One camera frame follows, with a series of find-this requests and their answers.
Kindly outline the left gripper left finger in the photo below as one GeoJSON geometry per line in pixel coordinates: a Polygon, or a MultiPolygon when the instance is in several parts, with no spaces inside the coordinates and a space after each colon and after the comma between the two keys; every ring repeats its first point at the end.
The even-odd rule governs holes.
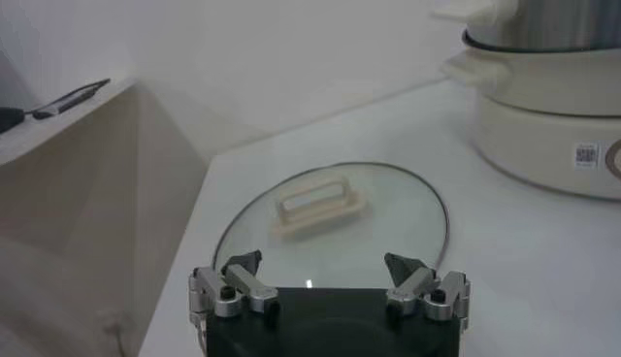
{"type": "Polygon", "coordinates": [[[230,257],[218,271],[195,268],[188,277],[189,319],[199,341],[207,339],[208,316],[229,319],[242,314],[244,306],[262,315],[268,327],[277,324],[279,295],[275,287],[257,277],[262,261],[260,250],[230,257]]]}

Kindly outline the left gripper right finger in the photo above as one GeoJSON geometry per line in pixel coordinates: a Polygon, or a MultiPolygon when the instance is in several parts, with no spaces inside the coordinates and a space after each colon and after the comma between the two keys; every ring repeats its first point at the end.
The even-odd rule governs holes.
{"type": "Polygon", "coordinates": [[[384,254],[384,263],[394,287],[386,291],[386,317],[391,327],[421,312],[435,322],[456,318],[461,331],[470,327],[471,282],[462,272],[444,277],[421,260],[394,253],[384,254]]]}

